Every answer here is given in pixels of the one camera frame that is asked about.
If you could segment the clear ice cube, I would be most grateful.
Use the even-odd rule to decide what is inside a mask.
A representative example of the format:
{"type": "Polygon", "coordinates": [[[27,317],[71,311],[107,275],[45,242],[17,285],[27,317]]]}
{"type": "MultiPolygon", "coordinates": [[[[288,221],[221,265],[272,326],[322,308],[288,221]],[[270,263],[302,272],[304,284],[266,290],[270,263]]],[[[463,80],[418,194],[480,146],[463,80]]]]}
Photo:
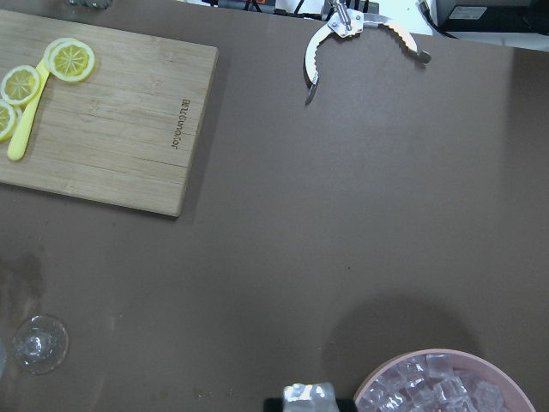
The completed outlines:
{"type": "Polygon", "coordinates": [[[295,383],[283,389],[284,412],[338,412],[335,388],[330,382],[295,383]]]}

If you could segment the metal ice tongs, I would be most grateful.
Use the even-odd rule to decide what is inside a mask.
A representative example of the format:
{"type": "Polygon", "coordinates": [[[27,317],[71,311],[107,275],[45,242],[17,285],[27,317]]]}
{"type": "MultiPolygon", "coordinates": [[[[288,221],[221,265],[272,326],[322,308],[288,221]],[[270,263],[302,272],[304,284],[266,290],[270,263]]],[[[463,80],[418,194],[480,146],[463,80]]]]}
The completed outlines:
{"type": "Polygon", "coordinates": [[[384,15],[349,9],[345,1],[329,1],[329,4],[334,14],[312,35],[305,49],[305,80],[309,84],[306,105],[313,101],[320,80],[317,68],[317,49],[331,35],[336,35],[340,39],[348,39],[361,34],[365,27],[385,27],[397,36],[412,58],[420,64],[430,63],[431,55],[427,51],[421,50],[412,34],[397,21],[384,15]]]}

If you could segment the pink bowl of ice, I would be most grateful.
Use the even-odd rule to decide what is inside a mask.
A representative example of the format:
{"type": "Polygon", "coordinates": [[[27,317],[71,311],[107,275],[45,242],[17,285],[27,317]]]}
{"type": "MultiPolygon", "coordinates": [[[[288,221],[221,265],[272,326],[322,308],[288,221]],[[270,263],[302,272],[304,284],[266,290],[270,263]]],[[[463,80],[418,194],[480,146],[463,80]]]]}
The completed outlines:
{"type": "Polygon", "coordinates": [[[355,392],[358,411],[533,411],[498,367],[453,349],[424,349],[386,361],[355,392]]]}

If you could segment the wine glass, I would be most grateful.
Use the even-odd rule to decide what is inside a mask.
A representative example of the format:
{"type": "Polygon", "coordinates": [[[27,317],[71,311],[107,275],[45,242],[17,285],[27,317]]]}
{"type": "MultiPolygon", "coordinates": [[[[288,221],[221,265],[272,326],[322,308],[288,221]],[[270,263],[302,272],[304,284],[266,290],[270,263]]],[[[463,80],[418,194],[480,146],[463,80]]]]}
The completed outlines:
{"type": "Polygon", "coordinates": [[[52,315],[35,315],[22,322],[9,342],[1,340],[1,376],[11,366],[34,376],[58,368],[69,352],[69,332],[52,315]]]}

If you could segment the brown table mat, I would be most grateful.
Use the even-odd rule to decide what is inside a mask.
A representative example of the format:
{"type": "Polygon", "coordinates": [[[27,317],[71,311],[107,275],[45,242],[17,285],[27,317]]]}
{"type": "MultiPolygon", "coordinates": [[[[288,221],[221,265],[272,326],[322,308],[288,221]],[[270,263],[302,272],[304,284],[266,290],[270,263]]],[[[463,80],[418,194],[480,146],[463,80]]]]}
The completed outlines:
{"type": "Polygon", "coordinates": [[[260,411],[295,382],[350,398],[385,361],[478,355],[548,408],[548,55],[173,1],[3,9],[212,45],[181,216],[3,185],[1,335],[68,326],[4,411],[260,411]]]}

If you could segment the bamboo cutting board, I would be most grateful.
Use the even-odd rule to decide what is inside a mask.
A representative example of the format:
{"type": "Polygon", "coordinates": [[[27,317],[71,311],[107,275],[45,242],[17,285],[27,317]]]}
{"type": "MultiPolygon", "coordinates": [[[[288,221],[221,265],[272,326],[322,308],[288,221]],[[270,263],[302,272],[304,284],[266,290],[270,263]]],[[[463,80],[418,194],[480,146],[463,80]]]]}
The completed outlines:
{"type": "Polygon", "coordinates": [[[2,182],[179,215],[217,49],[3,10],[2,72],[37,64],[62,37],[94,50],[94,71],[48,79],[24,156],[1,159],[2,182]]]}

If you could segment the lemon slice upper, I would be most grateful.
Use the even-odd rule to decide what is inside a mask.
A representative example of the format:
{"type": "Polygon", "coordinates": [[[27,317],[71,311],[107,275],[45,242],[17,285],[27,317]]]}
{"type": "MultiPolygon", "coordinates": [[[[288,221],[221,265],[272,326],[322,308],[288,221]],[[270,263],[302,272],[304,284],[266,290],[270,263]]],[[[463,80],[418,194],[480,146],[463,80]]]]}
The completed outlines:
{"type": "Polygon", "coordinates": [[[82,82],[94,71],[96,58],[88,44],[73,38],[53,40],[43,59],[49,72],[64,82],[82,82]]]}

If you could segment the lemon slice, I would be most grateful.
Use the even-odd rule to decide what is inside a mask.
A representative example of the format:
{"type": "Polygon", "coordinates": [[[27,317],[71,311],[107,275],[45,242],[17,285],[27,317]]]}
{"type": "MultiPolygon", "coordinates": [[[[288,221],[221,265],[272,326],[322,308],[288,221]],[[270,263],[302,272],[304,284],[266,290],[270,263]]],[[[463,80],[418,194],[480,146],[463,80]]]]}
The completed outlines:
{"type": "Polygon", "coordinates": [[[22,109],[18,106],[12,106],[5,100],[1,100],[1,133],[0,141],[8,141],[14,134],[16,126],[18,125],[22,109]]]}
{"type": "Polygon", "coordinates": [[[1,96],[12,106],[25,106],[38,93],[39,72],[30,65],[19,65],[10,70],[1,81],[1,96]]]}
{"type": "Polygon", "coordinates": [[[53,40],[43,59],[49,72],[64,82],[82,82],[94,71],[96,58],[88,44],[73,38],[53,40]]]}

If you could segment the yellow plastic knife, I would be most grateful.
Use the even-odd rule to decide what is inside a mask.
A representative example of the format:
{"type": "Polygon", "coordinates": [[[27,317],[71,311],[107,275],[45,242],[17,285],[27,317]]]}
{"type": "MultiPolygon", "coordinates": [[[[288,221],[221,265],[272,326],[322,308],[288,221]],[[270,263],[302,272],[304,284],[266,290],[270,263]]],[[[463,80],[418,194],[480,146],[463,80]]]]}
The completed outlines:
{"type": "Polygon", "coordinates": [[[50,74],[44,58],[40,60],[39,64],[36,66],[36,70],[38,71],[40,80],[39,89],[37,94],[26,105],[15,132],[10,139],[7,149],[7,156],[10,161],[21,160],[26,152],[35,114],[38,110],[38,105],[50,74]]]}

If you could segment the lemon slice lower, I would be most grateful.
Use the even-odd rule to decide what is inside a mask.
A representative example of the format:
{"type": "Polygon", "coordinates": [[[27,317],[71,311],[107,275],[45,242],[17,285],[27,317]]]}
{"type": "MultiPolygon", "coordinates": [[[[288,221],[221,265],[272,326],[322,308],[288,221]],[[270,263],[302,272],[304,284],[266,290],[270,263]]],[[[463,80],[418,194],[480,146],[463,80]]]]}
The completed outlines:
{"type": "Polygon", "coordinates": [[[0,141],[8,141],[14,134],[16,126],[18,125],[22,109],[18,106],[12,106],[5,100],[1,100],[1,133],[0,141]]]}

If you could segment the lemon slice middle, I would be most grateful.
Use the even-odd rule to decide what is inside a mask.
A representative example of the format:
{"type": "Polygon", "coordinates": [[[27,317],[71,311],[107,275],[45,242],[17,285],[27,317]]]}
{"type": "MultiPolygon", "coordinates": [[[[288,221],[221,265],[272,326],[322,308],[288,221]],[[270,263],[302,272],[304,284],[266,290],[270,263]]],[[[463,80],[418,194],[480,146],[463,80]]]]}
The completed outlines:
{"type": "Polygon", "coordinates": [[[1,81],[1,96],[12,106],[25,106],[38,93],[39,72],[30,65],[19,65],[10,70],[1,81]]]}

